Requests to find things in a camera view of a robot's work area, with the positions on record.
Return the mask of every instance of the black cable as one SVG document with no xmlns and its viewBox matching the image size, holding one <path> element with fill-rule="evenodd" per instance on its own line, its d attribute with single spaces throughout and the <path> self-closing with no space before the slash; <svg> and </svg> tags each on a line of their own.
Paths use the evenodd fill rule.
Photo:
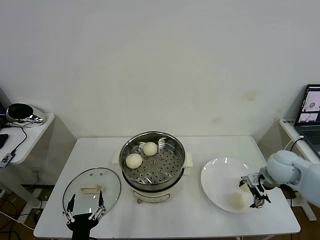
<svg viewBox="0 0 320 240">
<path fill-rule="evenodd" d="M 292 151 L 292 149 L 294 149 L 295 144 L 296 144 L 298 141 L 300 141 L 300 140 L 306 140 L 306 139 L 303 137 L 303 138 L 299 138 L 297 141 L 295 141 L 295 142 L 292 144 L 291 148 L 290 148 L 290 152 Z"/>
<path fill-rule="evenodd" d="M 21 240 L 19 234 L 16 231 L 1 231 L 0 232 L 0 234 L 9 234 L 9 236 L 10 236 L 11 233 L 15 233 L 15 235 L 18 237 L 18 239 Z"/>
<path fill-rule="evenodd" d="M 5 199 L 5 198 L 0 198 L 1 200 L 5 200 L 6 202 L 8 202 L 8 203 L 10 203 L 13 207 L 14 207 L 14 209 L 15 209 L 15 216 L 17 216 L 18 215 L 18 209 L 16 208 L 16 206 L 12 203 L 12 202 L 10 202 L 9 200 L 7 200 L 7 199 Z M 7 222 L 5 225 L 3 225 L 2 227 L 0 227 L 0 230 L 2 230 L 2 229 L 4 229 L 6 226 L 8 226 L 9 224 L 12 224 L 12 222 L 13 222 L 13 220 L 10 220 L 9 222 Z"/>
<path fill-rule="evenodd" d="M 22 126 L 12 126 L 12 125 L 6 124 L 6 125 L 3 125 L 3 126 L 1 126 L 1 127 L 2 127 L 2 128 L 19 128 L 19 129 L 21 129 L 22 132 L 24 133 L 24 136 L 25 136 L 24 139 L 11 151 L 11 154 L 14 154 L 14 153 L 16 152 L 17 148 L 18 148 L 21 144 L 23 144 L 24 141 L 28 138 L 28 135 L 27 135 L 27 133 L 25 132 L 25 130 L 23 129 Z"/>
<path fill-rule="evenodd" d="M 3 198 L 3 197 L 0 197 L 0 200 L 4 200 L 4 201 L 6 201 L 7 203 L 11 204 L 11 206 L 13 206 L 13 208 L 15 209 L 15 215 L 17 215 L 18 209 L 16 208 L 16 206 L 15 206 L 12 202 L 10 202 L 9 200 L 7 200 L 7 199 L 5 199 L 5 198 Z"/>
<path fill-rule="evenodd" d="M 32 188 L 32 187 L 33 187 L 35 184 L 37 184 L 39 181 L 40 181 L 39 172 L 37 171 L 37 172 L 36 172 L 36 182 L 33 183 L 31 186 L 26 187 L 25 189 L 30 189 L 30 188 Z"/>
</svg>

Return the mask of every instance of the cable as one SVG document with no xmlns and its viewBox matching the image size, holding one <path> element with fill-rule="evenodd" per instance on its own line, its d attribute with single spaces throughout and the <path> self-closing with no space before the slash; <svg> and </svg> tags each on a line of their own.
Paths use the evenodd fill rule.
<svg viewBox="0 0 320 240">
<path fill-rule="evenodd" d="M 10 236 L 11 233 L 15 233 L 15 235 L 18 237 L 18 239 L 21 240 L 21 238 L 19 237 L 19 234 L 16 231 L 11 231 L 10 230 L 10 231 L 1 231 L 0 232 L 0 234 L 9 234 L 9 236 Z"/>
<path fill-rule="evenodd" d="M 16 220 L 16 219 L 14 219 L 14 218 L 10 217 L 9 215 L 5 214 L 3 211 L 0 211 L 0 213 L 1 213 L 1 214 L 3 214 L 3 215 L 5 215 L 5 216 L 7 216 L 7 217 L 8 217 L 8 218 L 10 218 L 11 220 L 13 220 L 13 221 L 17 222 L 18 224 L 22 224 L 22 225 L 23 225 L 23 226 L 25 226 L 26 228 L 28 228 L 28 229 L 30 229 L 30 230 L 32 230 L 32 231 L 34 231 L 34 229 L 33 229 L 33 228 L 31 228 L 31 227 L 29 227 L 29 226 L 25 225 L 25 224 L 24 224 L 23 222 L 21 222 L 21 221 L 18 221 L 18 220 Z"/>
<path fill-rule="evenodd" d="M 16 208 L 16 206 L 15 206 L 12 202 L 10 202 L 9 200 L 7 200 L 7 199 L 5 199 L 5 198 L 3 198 L 3 197 L 0 197 L 0 200 L 4 200 L 4 201 L 6 201 L 7 203 L 11 204 L 11 205 L 14 207 L 14 209 L 15 209 L 15 214 L 16 214 L 16 215 L 18 214 L 18 209 Z"/>
<path fill-rule="evenodd" d="M 36 172 L 36 182 L 35 183 L 33 183 L 31 186 L 28 186 L 28 187 L 26 187 L 25 189 L 30 189 L 30 188 L 32 188 L 35 184 L 37 184 L 39 181 L 40 181 L 40 179 L 39 179 L 39 172 L 37 171 Z"/>
<path fill-rule="evenodd" d="M 24 141 L 28 138 L 28 135 L 27 135 L 27 133 L 25 132 L 25 130 L 23 129 L 22 126 L 13 126 L 13 125 L 10 125 L 10 124 L 6 124 L 6 125 L 2 125 L 1 127 L 2 127 L 2 128 L 19 128 L 19 129 L 21 129 L 22 132 L 24 133 L 24 136 L 25 136 L 24 139 L 11 151 L 11 154 L 14 154 L 14 153 L 16 152 L 17 148 L 18 148 L 21 144 L 23 144 Z"/>
<path fill-rule="evenodd" d="M 292 149 L 294 149 L 295 144 L 296 144 L 298 141 L 300 141 L 300 140 L 306 140 L 306 139 L 305 139 L 305 138 L 300 138 L 300 139 L 298 139 L 297 141 L 295 141 L 295 142 L 292 144 L 291 148 L 290 148 L 290 152 L 292 151 Z"/>
<path fill-rule="evenodd" d="M 299 139 L 299 138 L 302 139 L 302 138 L 304 138 L 304 136 L 300 135 L 300 136 L 297 136 L 297 137 L 292 138 L 292 139 L 288 142 L 288 144 L 284 147 L 283 150 L 286 150 L 287 147 L 289 146 L 289 144 L 290 144 L 292 141 L 294 141 L 294 140 L 296 140 L 296 139 Z"/>
</svg>

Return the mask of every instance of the pot handle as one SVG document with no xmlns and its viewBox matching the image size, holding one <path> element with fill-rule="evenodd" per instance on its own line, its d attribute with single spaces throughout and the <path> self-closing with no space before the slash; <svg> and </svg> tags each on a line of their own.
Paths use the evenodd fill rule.
<svg viewBox="0 0 320 240">
<path fill-rule="evenodd" d="M 191 152 L 186 152 L 185 153 L 185 159 L 184 159 L 184 164 L 182 168 L 184 168 L 183 175 L 184 176 L 189 176 L 191 173 L 191 168 L 194 166 L 193 161 L 192 161 L 192 153 Z"/>
<path fill-rule="evenodd" d="M 117 150 L 115 152 L 115 154 L 113 155 L 112 164 L 120 166 L 120 164 L 119 164 L 119 155 L 120 155 L 120 151 Z"/>
</svg>

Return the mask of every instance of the laptop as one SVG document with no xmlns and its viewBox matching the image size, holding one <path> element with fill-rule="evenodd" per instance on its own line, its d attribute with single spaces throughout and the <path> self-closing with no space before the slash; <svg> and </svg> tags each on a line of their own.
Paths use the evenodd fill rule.
<svg viewBox="0 0 320 240">
<path fill-rule="evenodd" d="M 320 157 L 320 84 L 306 87 L 294 127 Z"/>
</svg>

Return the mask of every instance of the steamed bun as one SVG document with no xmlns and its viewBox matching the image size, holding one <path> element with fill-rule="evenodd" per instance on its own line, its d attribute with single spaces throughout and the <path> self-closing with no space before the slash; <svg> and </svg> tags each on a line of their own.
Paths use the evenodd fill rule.
<svg viewBox="0 0 320 240">
<path fill-rule="evenodd" d="M 248 205 L 244 193 L 240 192 L 231 193 L 229 196 L 229 202 L 234 209 L 243 209 Z"/>
<path fill-rule="evenodd" d="M 142 157 L 137 153 L 132 153 L 126 157 L 125 164 L 130 169 L 136 169 L 142 164 Z"/>
<path fill-rule="evenodd" d="M 154 142 L 147 142 L 143 146 L 143 153 L 147 156 L 153 156 L 158 152 L 158 146 Z"/>
</svg>

